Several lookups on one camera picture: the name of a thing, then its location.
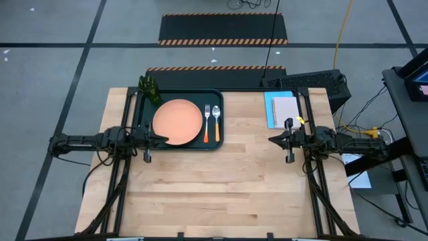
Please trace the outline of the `dark green plastic tray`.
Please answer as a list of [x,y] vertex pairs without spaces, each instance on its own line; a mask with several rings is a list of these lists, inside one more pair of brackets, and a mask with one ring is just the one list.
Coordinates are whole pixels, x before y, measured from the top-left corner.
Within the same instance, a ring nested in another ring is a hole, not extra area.
[[[212,109],[214,106],[218,106],[220,110],[223,110],[223,95],[220,91],[214,88],[161,88],[159,90],[162,103],[165,103],[174,99],[185,99],[195,104],[201,111],[201,117],[203,118],[203,126],[197,134],[197,136],[190,141],[190,143],[173,146],[166,143],[161,143],[155,150],[162,151],[215,151],[219,149],[223,144],[223,123],[224,118],[219,117],[219,134],[220,141],[215,140],[215,117],[210,114],[208,120],[208,134],[209,142],[204,143],[203,137],[205,133],[205,105],[210,104]],[[160,106],[153,105],[149,99],[142,94],[138,97],[138,110],[134,114],[135,122],[134,125],[144,126],[148,121],[152,121],[156,110]]]

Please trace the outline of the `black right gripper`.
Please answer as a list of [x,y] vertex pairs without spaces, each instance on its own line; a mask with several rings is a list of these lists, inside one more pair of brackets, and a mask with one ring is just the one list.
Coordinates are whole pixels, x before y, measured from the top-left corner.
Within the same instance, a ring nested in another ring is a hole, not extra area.
[[[292,132],[293,119],[287,118],[284,122],[285,128],[288,132],[288,137],[286,137],[286,147],[288,150],[288,155],[286,157],[286,163],[293,163],[295,161],[294,153],[292,149],[294,147],[301,147],[305,142],[305,130],[297,130]],[[268,140],[279,147],[284,147],[283,134],[276,135],[274,137],[269,137]]]

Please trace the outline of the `grey side desk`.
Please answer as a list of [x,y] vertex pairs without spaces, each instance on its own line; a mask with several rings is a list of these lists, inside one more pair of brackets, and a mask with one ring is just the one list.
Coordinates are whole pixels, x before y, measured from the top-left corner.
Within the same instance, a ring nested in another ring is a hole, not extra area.
[[414,153],[428,159],[428,102],[413,102],[394,69],[383,70],[382,75]]

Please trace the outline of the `green ribbed glass cup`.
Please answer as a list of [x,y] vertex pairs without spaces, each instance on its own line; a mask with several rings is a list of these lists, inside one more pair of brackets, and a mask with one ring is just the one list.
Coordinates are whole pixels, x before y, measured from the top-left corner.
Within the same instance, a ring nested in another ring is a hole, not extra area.
[[138,79],[138,88],[153,105],[160,106],[163,103],[157,81],[154,77],[140,76]]

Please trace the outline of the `black keyboard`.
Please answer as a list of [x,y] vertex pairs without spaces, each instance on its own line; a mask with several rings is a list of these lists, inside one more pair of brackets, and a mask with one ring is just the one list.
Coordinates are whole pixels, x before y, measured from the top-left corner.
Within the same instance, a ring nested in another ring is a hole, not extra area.
[[428,191],[428,159],[418,159],[416,163],[425,190]]

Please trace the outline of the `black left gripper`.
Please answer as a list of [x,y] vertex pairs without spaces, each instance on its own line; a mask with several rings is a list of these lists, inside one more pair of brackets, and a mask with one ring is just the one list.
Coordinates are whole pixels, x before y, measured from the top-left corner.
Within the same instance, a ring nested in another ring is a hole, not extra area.
[[[152,149],[152,137],[151,137],[152,123],[150,121],[145,122],[142,126],[136,127],[133,131],[134,148],[141,149],[144,151],[143,160],[145,163],[151,163],[152,157],[150,150]],[[154,134],[154,145],[164,145],[169,138]]]

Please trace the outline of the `pink spiral notebook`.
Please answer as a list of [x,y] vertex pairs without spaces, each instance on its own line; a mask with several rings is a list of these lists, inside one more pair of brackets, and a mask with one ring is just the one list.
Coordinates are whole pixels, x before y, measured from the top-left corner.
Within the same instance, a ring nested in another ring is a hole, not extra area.
[[296,97],[273,97],[272,109],[275,129],[284,129],[285,121],[288,118],[293,120],[293,129],[301,127],[301,122],[298,120],[300,113]]

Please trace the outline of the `orange-handled metal fork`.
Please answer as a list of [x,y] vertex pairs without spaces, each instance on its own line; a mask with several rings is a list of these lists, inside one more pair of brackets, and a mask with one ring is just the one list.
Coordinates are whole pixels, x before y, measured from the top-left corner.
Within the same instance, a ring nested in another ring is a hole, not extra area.
[[209,104],[205,105],[204,115],[205,115],[205,134],[204,134],[203,142],[208,143],[209,142],[208,122],[209,122],[209,117],[211,115],[211,107]]

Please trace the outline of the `black laptop computer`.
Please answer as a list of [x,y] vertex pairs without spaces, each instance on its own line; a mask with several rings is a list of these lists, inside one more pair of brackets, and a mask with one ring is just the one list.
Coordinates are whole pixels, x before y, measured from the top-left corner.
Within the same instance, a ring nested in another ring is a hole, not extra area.
[[428,102],[428,48],[398,70],[413,102]]

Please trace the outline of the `orange round plate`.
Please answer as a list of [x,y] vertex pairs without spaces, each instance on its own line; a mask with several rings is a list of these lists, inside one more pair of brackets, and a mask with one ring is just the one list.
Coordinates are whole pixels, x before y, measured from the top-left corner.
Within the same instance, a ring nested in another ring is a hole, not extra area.
[[174,99],[158,108],[152,125],[157,135],[168,138],[166,144],[184,145],[199,134],[202,124],[201,111],[194,103]]

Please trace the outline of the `orange-handled metal spoon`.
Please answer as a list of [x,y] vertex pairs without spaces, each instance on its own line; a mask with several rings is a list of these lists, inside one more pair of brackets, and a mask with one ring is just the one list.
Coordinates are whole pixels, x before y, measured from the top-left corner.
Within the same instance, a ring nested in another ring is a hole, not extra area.
[[219,142],[220,141],[219,117],[221,115],[221,110],[217,105],[213,107],[212,114],[215,118],[215,141]]

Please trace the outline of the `black desk leg beam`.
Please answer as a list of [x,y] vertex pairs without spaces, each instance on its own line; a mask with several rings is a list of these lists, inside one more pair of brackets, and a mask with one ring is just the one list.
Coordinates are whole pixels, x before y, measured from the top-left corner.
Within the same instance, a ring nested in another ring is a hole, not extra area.
[[413,153],[410,140],[407,137],[387,145],[382,139],[354,139],[345,144],[342,153],[359,154],[361,157],[345,165],[347,176],[355,175]]

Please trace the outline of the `black hazard-striped floor mat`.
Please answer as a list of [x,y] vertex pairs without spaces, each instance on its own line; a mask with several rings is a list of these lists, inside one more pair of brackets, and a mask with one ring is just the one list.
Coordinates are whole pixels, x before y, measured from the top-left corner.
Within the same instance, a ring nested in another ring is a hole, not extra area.
[[286,75],[284,66],[185,66],[146,70],[159,88],[259,88],[264,78]]
[[288,43],[281,13],[170,13],[161,46],[280,46]]

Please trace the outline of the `white paper sheet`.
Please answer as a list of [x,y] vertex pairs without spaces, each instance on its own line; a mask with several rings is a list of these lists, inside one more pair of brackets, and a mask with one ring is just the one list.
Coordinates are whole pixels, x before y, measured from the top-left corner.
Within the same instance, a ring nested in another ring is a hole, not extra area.
[[[349,164],[360,158],[360,155],[355,154],[342,154],[342,160],[345,164]],[[355,174],[347,177],[347,180],[352,188],[355,189],[371,189],[372,185],[368,176],[368,172],[364,171],[360,175]]]

